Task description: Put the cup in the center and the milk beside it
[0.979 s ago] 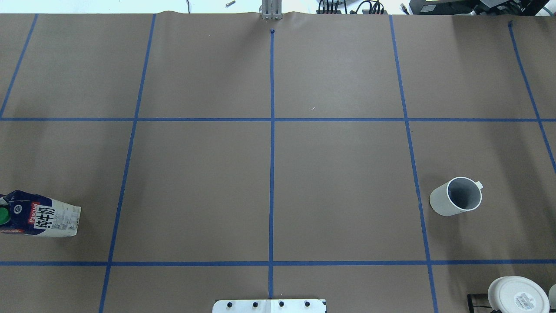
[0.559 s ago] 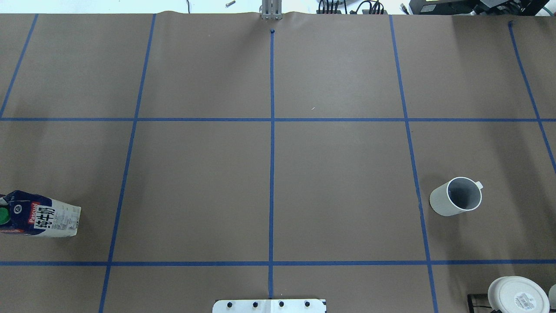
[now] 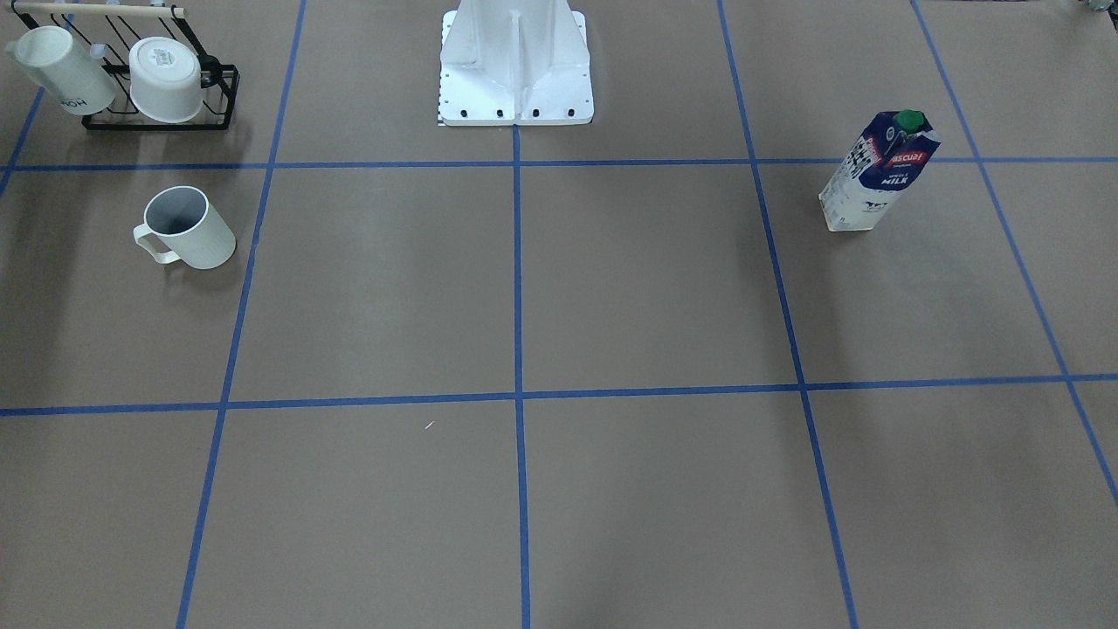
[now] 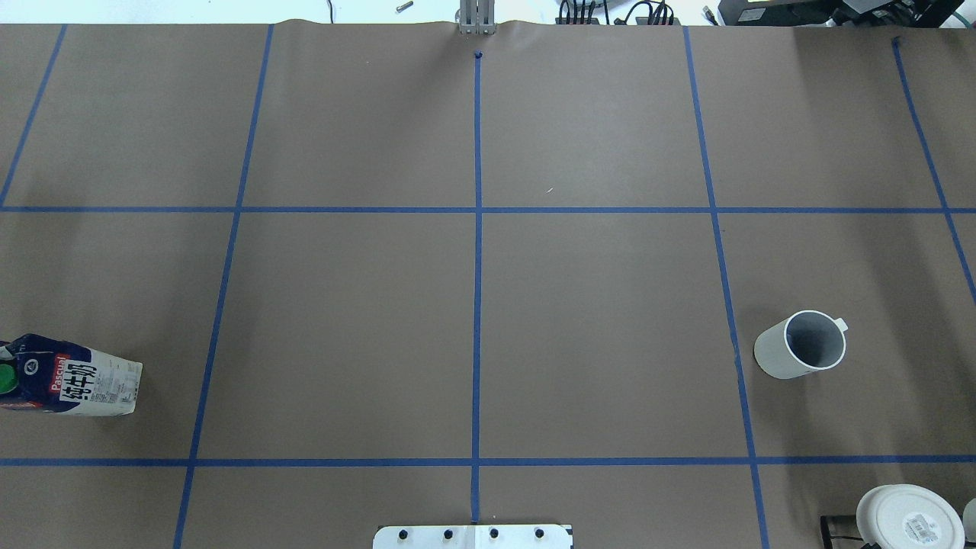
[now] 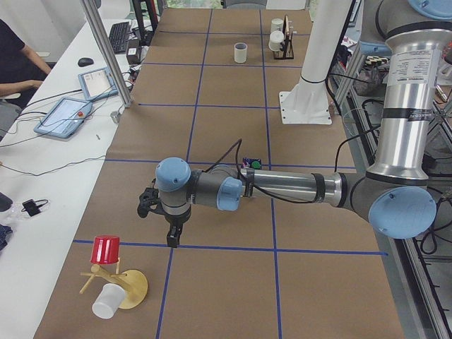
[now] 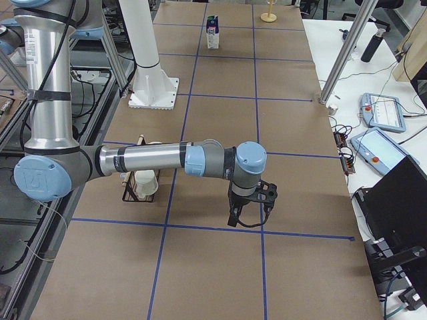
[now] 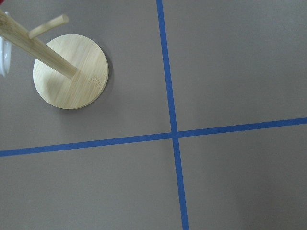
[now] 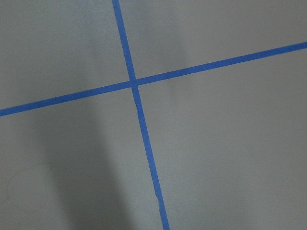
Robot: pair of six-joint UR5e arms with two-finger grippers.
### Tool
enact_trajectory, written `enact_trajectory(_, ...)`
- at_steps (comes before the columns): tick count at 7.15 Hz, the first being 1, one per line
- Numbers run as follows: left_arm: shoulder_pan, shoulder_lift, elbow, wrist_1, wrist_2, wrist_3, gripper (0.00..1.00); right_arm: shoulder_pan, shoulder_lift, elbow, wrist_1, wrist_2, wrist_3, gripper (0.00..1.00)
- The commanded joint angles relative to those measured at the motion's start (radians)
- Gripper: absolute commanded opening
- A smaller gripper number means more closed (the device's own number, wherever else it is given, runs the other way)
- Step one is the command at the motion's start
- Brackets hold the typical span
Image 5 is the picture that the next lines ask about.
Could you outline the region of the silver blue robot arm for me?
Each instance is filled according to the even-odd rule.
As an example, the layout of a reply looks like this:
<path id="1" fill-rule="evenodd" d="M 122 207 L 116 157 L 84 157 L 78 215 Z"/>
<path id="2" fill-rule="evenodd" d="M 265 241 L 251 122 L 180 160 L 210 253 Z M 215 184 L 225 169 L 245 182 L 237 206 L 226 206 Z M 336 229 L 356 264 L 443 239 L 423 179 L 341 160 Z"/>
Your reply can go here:
<path id="1" fill-rule="evenodd" d="M 439 62 L 450 41 L 450 1 L 366 1 L 359 45 L 366 53 L 390 56 L 374 163 L 363 175 L 325 176 L 222 164 L 198 170 L 181 158 L 166 158 L 156 167 L 151 200 L 169 223 L 167 245 L 179 245 L 192 205 L 233 211 L 241 198 L 256 194 L 345 208 L 394 239 L 427 230 L 436 203 L 427 191 L 422 159 Z"/>

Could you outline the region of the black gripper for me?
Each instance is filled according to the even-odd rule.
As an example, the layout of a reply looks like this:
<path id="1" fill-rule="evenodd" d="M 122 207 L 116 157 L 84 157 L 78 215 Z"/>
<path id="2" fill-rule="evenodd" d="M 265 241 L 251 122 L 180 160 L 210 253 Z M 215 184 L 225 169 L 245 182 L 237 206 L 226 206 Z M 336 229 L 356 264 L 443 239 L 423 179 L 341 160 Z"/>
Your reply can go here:
<path id="1" fill-rule="evenodd" d="M 166 214 L 165 219 L 169 223 L 169 232 L 167 233 L 167 246 L 178 247 L 180 236 L 183 230 L 184 223 L 191 217 L 190 213 L 182 213 L 181 215 Z"/>

